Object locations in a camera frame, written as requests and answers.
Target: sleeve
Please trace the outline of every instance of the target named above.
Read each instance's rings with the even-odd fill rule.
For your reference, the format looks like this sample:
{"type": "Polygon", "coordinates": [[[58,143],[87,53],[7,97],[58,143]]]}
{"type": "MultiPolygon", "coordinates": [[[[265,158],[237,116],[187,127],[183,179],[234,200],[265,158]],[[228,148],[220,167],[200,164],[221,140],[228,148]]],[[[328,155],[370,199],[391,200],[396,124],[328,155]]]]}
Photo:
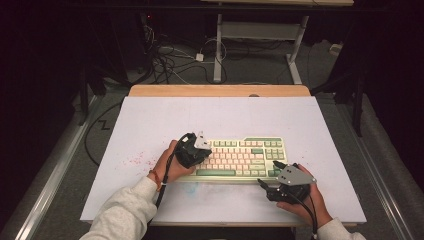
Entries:
{"type": "Polygon", "coordinates": [[[147,223],[156,215],[153,203],[156,187],[151,179],[143,177],[134,187],[114,193],[81,239],[141,239],[147,223]]]}
{"type": "Polygon", "coordinates": [[[318,229],[319,240],[365,240],[360,233],[350,233],[338,218],[334,218],[318,229]]]}

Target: mechanical keyboard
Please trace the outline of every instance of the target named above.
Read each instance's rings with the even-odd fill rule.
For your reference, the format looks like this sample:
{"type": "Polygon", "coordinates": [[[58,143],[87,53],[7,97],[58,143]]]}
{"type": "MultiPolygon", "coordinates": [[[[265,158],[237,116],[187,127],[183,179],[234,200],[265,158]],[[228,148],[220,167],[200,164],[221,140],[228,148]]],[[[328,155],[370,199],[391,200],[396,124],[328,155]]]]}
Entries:
{"type": "Polygon", "coordinates": [[[280,169],[273,161],[287,164],[282,138],[247,137],[242,140],[208,140],[212,153],[196,165],[193,174],[178,182],[256,183],[276,181],[280,169]]]}

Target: bracelet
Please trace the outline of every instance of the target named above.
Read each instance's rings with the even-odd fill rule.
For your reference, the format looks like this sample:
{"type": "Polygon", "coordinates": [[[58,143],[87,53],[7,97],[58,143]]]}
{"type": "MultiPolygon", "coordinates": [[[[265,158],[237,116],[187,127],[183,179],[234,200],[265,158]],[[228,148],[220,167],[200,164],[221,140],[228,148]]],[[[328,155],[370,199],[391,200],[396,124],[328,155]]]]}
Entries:
{"type": "Polygon", "coordinates": [[[160,189],[162,188],[162,183],[159,179],[158,173],[156,172],[156,170],[150,170],[149,173],[153,173],[153,175],[155,175],[155,182],[158,185],[158,188],[156,189],[156,192],[159,192],[160,189]]]}

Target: white desk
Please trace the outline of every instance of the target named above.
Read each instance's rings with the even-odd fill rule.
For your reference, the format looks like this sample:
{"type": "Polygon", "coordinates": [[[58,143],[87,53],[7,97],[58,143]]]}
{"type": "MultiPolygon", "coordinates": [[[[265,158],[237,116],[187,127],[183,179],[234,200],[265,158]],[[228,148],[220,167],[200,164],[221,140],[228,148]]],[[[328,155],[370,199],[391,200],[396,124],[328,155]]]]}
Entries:
{"type": "MultiPolygon", "coordinates": [[[[81,220],[93,220],[111,194],[145,176],[171,139],[200,130],[206,138],[283,137],[289,162],[314,174],[329,212],[344,224],[366,222],[314,97],[127,97],[81,220]]],[[[172,183],[152,225],[303,222],[269,202],[259,185],[172,183]]]]}
{"type": "MultiPolygon", "coordinates": [[[[274,5],[306,5],[311,7],[341,7],[352,6],[353,0],[203,0],[207,2],[242,3],[242,4],[274,4],[274,5]]],[[[222,38],[247,38],[270,40],[294,40],[293,51],[286,55],[287,67],[290,70],[293,83],[302,84],[296,66],[296,57],[302,43],[309,16],[303,16],[299,24],[275,24],[253,22],[227,22],[222,21],[222,14],[218,14],[216,33],[216,57],[213,81],[221,82],[222,70],[222,38]]]]}

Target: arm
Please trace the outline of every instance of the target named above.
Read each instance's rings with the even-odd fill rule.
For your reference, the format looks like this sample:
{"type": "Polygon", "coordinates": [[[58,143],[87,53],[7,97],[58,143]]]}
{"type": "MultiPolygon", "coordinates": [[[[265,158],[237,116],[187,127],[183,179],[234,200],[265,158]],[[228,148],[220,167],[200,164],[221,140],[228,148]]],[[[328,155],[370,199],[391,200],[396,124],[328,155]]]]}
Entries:
{"type": "MultiPolygon", "coordinates": [[[[300,170],[311,174],[306,168],[299,164],[300,170]]],[[[318,225],[318,239],[320,240],[360,240],[365,239],[360,233],[349,233],[342,223],[337,218],[332,218],[330,213],[327,211],[325,206],[324,197],[321,192],[318,190],[317,184],[313,183],[311,186],[311,192],[309,198],[306,198],[304,203],[305,205],[313,211],[315,207],[317,225],[318,225]]],[[[286,202],[278,202],[277,207],[282,208],[286,211],[294,213],[301,217],[306,223],[310,226],[312,225],[311,216],[300,204],[289,204],[286,202]]]]}
{"type": "MultiPolygon", "coordinates": [[[[166,162],[176,143],[171,142],[154,167],[161,182],[165,175],[166,162]]],[[[168,182],[191,174],[194,169],[184,168],[174,157],[168,173],[168,182]]],[[[147,231],[147,223],[156,215],[157,209],[153,203],[156,189],[155,175],[149,173],[135,186],[117,191],[103,204],[90,231],[81,239],[141,239],[147,231]]]]}

